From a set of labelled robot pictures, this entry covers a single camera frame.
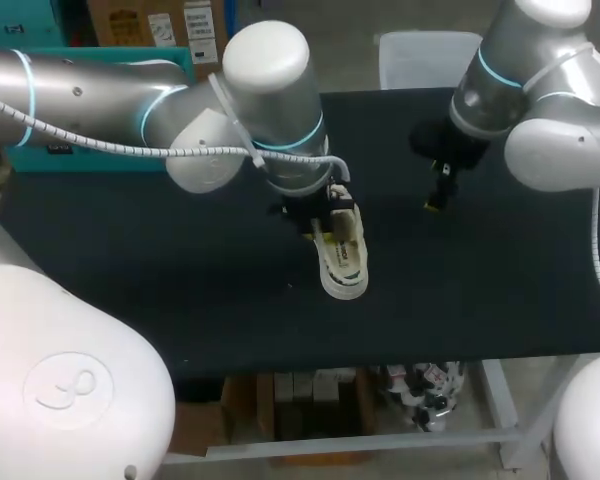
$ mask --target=metal table frame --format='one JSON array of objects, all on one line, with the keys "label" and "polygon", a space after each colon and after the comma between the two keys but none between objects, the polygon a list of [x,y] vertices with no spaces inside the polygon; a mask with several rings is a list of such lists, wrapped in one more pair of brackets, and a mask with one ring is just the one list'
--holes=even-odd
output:
[{"label": "metal table frame", "polygon": [[560,398],[578,370],[576,364],[579,363],[579,359],[579,355],[557,357],[542,387],[536,392],[533,400],[525,405],[523,415],[519,415],[516,410],[500,360],[483,360],[480,372],[496,428],[466,432],[403,433],[210,447],[206,457],[167,454],[163,464],[498,443],[502,466],[507,470],[523,468],[531,461],[543,440],[551,432]]}]

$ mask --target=silver robot arm segment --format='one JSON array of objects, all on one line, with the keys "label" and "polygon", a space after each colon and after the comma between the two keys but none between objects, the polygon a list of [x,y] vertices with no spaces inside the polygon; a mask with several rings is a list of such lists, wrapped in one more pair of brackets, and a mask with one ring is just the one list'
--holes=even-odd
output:
[{"label": "silver robot arm segment", "polygon": [[[270,185],[286,197],[320,191],[333,157],[306,158],[325,157],[329,146],[304,36],[282,22],[251,25],[229,43],[223,67],[217,79],[225,106],[253,143],[270,152],[263,155]],[[242,147],[245,141],[208,82],[191,85],[164,61],[110,65],[0,51],[0,102],[69,133],[132,147]],[[61,142],[0,113],[0,145],[50,143]],[[242,162],[235,152],[196,160],[167,161],[174,180],[195,193],[224,185]]]},{"label": "silver robot arm segment", "polygon": [[506,0],[456,90],[449,117],[490,141],[511,132],[512,174],[541,191],[600,188],[600,54],[590,0]]}]

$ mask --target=white table leg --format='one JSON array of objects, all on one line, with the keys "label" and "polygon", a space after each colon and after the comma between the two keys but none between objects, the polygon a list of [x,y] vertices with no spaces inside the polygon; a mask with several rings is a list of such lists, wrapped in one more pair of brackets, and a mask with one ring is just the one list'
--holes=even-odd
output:
[{"label": "white table leg", "polygon": [[556,357],[536,398],[526,407],[519,422],[520,440],[502,444],[500,458],[505,469],[525,467],[538,451],[553,426],[562,394],[575,374],[579,355]]}]

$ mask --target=white cable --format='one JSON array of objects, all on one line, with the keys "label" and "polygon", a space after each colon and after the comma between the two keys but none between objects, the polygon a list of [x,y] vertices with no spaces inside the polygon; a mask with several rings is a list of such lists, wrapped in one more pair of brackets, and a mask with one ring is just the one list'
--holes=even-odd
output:
[{"label": "white cable", "polygon": [[[166,158],[166,157],[200,157],[200,156],[215,156],[215,155],[237,155],[237,156],[248,156],[249,151],[246,148],[239,147],[198,147],[198,148],[146,148],[146,147],[132,147],[130,145],[120,145],[118,143],[103,142],[93,138],[84,137],[76,133],[68,132],[62,128],[50,125],[42,120],[37,120],[30,117],[26,113],[16,110],[9,105],[0,101],[0,112],[4,115],[12,117],[15,121],[23,123],[28,127],[33,128],[39,132],[55,137],[63,142],[71,143],[79,147],[87,147],[93,150],[99,150],[106,153],[115,153],[117,155],[127,155],[130,157],[152,157],[152,158]],[[263,158],[269,160],[278,160],[281,162],[289,163],[306,163],[306,164],[318,164],[318,163],[333,163],[340,168],[342,175],[342,181],[350,182],[351,175],[349,174],[349,167],[339,157],[333,155],[325,155],[321,157],[303,157],[299,155],[290,155],[288,153],[271,152],[269,150],[258,150],[258,153]]]},{"label": "white cable", "polygon": [[598,248],[598,211],[600,209],[600,189],[593,191],[593,209],[591,212],[591,253],[593,255],[593,271],[600,285],[600,250]]}]

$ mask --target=white shoe sole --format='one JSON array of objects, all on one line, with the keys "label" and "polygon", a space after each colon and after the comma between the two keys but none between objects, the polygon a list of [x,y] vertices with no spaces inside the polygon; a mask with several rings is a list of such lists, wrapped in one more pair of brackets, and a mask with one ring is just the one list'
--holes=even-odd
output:
[{"label": "white shoe sole", "polygon": [[358,218],[358,231],[356,234],[358,246],[356,247],[356,253],[360,259],[359,272],[360,276],[362,277],[362,280],[360,280],[358,283],[344,285],[344,282],[340,283],[331,276],[328,265],[333,263],[333,261],[327,259],[326,256],[327,249],[334,247],[325,243],[324,239],[322,238],[319,225],[314,225],[314,244],[316,246],[316,250],[318,251],[318,260],[320,262],[320,282],[322,283],[324,290],[333,298],[338,300],[355,300],[367,290],[367,286],[369,285],[369,272],[367,270],[367,245],[364,241],[364,230],[360,211],[357,206],[355,208]]}]

